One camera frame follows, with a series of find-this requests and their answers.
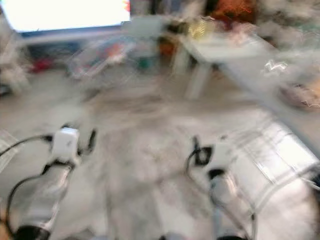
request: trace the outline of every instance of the screen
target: screen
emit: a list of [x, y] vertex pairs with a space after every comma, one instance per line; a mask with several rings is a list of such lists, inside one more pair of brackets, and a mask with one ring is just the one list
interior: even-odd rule
[[130, 20], [130, 0], [1, 0], [19, 33], [117, 26]]

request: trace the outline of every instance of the floor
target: floor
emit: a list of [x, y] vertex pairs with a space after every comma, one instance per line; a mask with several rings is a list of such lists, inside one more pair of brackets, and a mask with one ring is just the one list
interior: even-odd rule
[[[197, 101], [183, 99], [187, 76], [161, 71], [134, 77], [137, 80], [130, 87], [107, 89], [79, 84], [61, 69], [53, 69], [32, 76], [32, 88], [25, 94], [0, 99], [0, 128], [17, 139], [53, 132], [66, 122], [80, 126], [83, 141], [90, 128], [98, 129], [94, 153], [72, 176], [52, 240], [85, 229], [119, 240], [156, 240], [170, 231], [189, 239], [213, 239], [213, 208], [184, 175], [194, 135], [203, 144], [228, 135], [238, 156], [235, 175], [253, 199], [282, 168], [297, 168], [277, 164], [273, 169], [279, 171], [268, 172], [267, 180], [252, 159], [279, 163], [275, 159], [282, 151], [289, 161], [298, 161], [294, 164], [299, 168], [316, 161], [291, 135], [279, 136], [273, 119], [217, 71]], [[276, 133], [271, 140], [280, 150], [266, 148], [264, 140], [270, 143], [270, 136], [265, 131]], [[6, 199], [16, 182], [38, 173], [48, 159], [43, 143], [20, 148], [0, 174], [0, 196]], [[28, 187], [17, 193], [14, 222], [28, 199]], [[275, 194], [259, 214], [257, 239], [317, 239], [318, 215], [310, 189], [296, 180]]]

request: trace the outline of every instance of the table leg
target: table leg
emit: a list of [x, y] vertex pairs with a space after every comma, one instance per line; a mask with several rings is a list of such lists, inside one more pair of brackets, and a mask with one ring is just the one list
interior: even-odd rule
[[172, 70], [174, 74], [185, 74], [190, 63], [190, 56], [185, 47], [181, 44], [174, 56]]
[[187, 99], [197, 99], [200, 96], [201, 91], [209, 78], [210, 71], [210, 64], [198, 63], [196, 65], [185, 93]]

